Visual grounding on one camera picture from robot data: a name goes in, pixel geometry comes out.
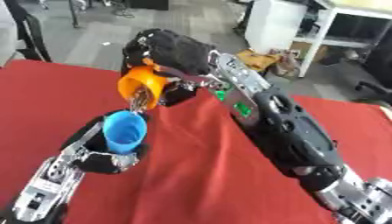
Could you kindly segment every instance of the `table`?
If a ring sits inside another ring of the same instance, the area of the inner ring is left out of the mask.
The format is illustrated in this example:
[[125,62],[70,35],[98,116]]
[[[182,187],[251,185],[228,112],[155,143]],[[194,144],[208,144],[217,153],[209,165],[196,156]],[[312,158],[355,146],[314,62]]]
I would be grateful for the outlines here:
[[[0,206],[81,125],[125,106],[118,78],[112,71],[29,60],[0,70]],[[295,99],[339,141],[342,157],[363,178],[392,179],[392,122],[378,107]],[[150,115],[148,156],[122,174],[89,173],[66,223],[333,223],[207,91]]]
[[[328,33],[333,20],[338,14],[347,14],[360,17],[369,18],[385,18],[392,20],[392,3],[385,0],[314,0],[326,8],[326,17],[320,25],[318,33],[312,38],[295,38],[295,41],[311,43],[311,48],[307,53],[304,62],[301,66],[299,77],[305,77],[309,66],[311,65],[314,56],[322,44],[332,46],[349,46],[352,48],[367,47],[369,43],[355,43],[346,41],[327,40]],[[376,38],[374,43],[370,45],[376,46],[381,41],[382,37],[392,26],[392,22],[388,23]]]

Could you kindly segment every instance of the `red tablecloth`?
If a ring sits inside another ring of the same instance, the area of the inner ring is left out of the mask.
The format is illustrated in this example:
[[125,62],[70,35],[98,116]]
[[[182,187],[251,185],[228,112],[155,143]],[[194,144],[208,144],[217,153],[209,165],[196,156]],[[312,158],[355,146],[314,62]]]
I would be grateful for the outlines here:
[[[27,60],[0,70],[0,206],[81,125],[125,106],[117,79],[111,71]],[[392,179],[392,123],[377,107],[295,98],[339,140],[342,157],[363,178]],[[151,113],[148,157],[119,175],[88,174],[66,223],[333,222],[207,91]]]

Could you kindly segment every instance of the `plastic cup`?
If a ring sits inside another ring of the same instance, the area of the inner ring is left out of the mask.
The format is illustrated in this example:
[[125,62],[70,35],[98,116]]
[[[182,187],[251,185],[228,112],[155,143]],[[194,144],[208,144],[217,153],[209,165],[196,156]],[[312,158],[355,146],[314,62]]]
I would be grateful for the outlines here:
[[103,135],[110,151],[115,154],[131,153],[147,134],[147,124],[138,114],[123,110],[105,118]]

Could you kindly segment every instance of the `robotic hand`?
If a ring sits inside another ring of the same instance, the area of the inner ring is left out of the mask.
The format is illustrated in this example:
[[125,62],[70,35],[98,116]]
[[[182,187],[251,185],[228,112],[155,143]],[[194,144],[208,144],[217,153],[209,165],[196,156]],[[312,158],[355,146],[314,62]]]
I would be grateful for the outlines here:
[[69,137],[60,154],[48,158],[23,191],[0,212],[0,223],[61,223],[85,172],[115,174],[136,165],[145,155],[147,144],[139,144],[128,155],[111,153],[106,145],[102,122],[115,112],[94,118]]
[[153,65],[159,74],[180,78],[166,95],[183,97],[170,105],[208,88],[261,153],[282,174],[298,179],[338,221],[392,223],[392,183],[361,179],[344,163],[337,143],[300,105],[235,56],[159,29],[140,32],[124,48],[124,56],[127,69]]

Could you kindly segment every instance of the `orange cup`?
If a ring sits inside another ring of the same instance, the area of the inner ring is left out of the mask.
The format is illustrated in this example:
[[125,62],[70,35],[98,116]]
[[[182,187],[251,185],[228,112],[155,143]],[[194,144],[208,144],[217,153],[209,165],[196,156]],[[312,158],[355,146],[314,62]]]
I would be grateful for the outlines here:
[[152,95],[147,109],[153,109],[158,104],[165,84],[166,78],[154,74],[152,66],[135,66],[117,82],[117,89],[120,95],[128,101],[141,85],[145,85]]

